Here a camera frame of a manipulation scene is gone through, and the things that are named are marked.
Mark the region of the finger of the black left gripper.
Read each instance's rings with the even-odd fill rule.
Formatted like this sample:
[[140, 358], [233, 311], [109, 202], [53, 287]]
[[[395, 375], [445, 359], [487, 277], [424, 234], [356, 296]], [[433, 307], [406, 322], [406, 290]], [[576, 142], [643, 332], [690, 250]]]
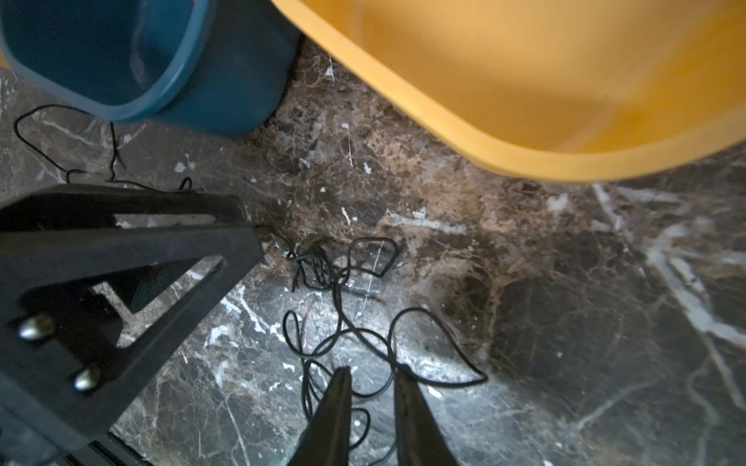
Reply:
[[1, 206], [1, 457], [104, 436], [262, 252], [230, 195], [44, 188]]

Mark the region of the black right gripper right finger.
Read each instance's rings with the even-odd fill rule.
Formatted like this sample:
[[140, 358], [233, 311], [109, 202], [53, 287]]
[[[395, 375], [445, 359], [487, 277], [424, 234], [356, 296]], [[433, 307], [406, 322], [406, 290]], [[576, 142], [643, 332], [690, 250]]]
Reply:
[[418, 383], [404, 369], [394, 378], [394, 413], [399, 465], [458, 466]]

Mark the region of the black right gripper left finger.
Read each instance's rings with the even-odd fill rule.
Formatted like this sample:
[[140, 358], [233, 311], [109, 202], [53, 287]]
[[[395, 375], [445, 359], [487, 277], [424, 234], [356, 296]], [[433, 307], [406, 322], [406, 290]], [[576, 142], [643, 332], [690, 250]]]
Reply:
[[347, 465], [350, 455], [352, 375], [337, 369], [288, 466]]

